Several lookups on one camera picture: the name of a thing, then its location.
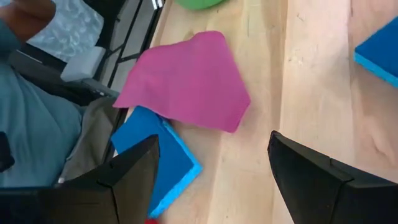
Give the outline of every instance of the wood grain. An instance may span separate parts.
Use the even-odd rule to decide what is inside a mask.
[[[152,46],[221,31],[252,104],[234,134],[173,122],[204,170],[162,223],[293,223],[269,167],[273,129],[398,182],[398,90],[352,61],[396,15],[395,0],[229,0],[202,11],[167,1]]]

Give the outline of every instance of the beige fabric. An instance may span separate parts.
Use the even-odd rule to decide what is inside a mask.
[[[118,109],[112,107],[114,101],[113,98],[100,98],[88,105],[80,137],[67,158],[58,182],[74,179],[102,163],[118,115]]]

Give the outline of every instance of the person's arm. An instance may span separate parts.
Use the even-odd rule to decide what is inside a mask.
[[[21,42],[44,29],[54,15],[55,4],[51,0],[12,0],[0,7],[0,19]]]

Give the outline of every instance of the blue foam block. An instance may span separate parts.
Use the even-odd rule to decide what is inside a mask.
[[[151,134],[159,135],[160,159],[148,216],[157,218],[187,188],[202,167],[165,119],[140,106],[111,140],[120,154]]]
[[[357,46],[354,61],[398,88],[398,17]]]

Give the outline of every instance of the blue shirt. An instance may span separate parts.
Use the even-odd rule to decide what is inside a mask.
[[[23,79],[6,59],[21,43],[0,21],[0,131],[7,134],[15,164],[0,173],[0,187],[55,183],[81,131],[73,103]]]

